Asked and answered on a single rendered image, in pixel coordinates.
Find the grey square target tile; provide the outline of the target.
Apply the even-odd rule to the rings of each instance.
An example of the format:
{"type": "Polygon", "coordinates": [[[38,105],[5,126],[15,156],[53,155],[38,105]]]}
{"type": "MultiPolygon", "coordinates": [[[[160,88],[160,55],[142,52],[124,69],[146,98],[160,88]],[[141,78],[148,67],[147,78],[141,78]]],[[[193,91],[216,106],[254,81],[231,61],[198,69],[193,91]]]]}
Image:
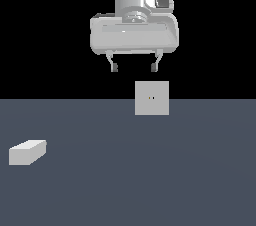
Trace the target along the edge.
{"type": "Polygon", "coordinates": [[[169,82],[168,81],[136,81],[135,82],[135,114],[136,115],[168,115],[169,114],[169,82]]]}

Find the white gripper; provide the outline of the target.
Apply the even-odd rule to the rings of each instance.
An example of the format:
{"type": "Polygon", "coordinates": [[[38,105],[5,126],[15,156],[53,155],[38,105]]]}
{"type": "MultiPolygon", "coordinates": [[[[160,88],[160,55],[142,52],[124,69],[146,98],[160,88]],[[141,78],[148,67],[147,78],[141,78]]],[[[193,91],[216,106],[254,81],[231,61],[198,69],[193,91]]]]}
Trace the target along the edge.
{"type": "Polygon", "coordinates": [[[90,47],[95,54],[106,53],[111,72],[118,72],[113,53],[151,52],[156,52],[151,72],[157,72],[163,52],[171,53],[179,45],[178,24],[171,13],[154,13],[146,23],[123,23],[121,17],[92,18],[90,29],[90,47]]]}

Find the white box charger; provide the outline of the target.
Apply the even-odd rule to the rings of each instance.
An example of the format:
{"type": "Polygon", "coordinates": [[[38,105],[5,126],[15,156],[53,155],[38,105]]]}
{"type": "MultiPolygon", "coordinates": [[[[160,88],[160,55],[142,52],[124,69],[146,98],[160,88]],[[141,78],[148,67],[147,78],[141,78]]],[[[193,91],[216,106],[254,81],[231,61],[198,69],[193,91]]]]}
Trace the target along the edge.
{"type": "Polygon", "coordinates": [[[10,165],[31,165],[46,153],[46,140],[27,140],[9,149],[10,165]]]}

